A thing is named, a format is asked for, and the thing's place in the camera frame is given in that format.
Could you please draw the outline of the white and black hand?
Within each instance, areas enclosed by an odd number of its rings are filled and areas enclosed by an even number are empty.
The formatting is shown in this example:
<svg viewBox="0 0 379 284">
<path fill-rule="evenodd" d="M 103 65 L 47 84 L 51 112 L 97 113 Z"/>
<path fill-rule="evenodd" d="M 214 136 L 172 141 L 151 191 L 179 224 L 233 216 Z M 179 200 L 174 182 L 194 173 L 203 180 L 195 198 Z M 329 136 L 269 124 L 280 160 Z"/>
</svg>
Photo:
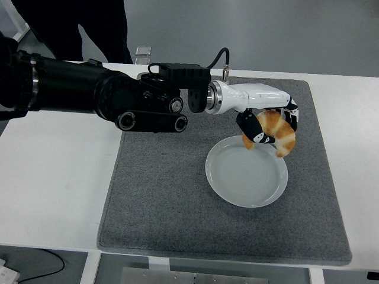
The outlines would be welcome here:
<svg viewBox="0 0 379 284">
<path fill-rule="evenodd" d="M 275 113 L 285 116 L 293 130 L 297 129 L 298 106 L 286 92 L 262 83 L 243 83 L 227 85 L 219 80 L 210 83 L 214 95 L 214 106 L 208 113 L 223 114 L 233 109 L 239 114 L 236 122 L 248 139 L 255 143 L 274 143 L 272 134 L 265 134 L 252 113 L 253 109 L 272 109 Z"/>
</svg>

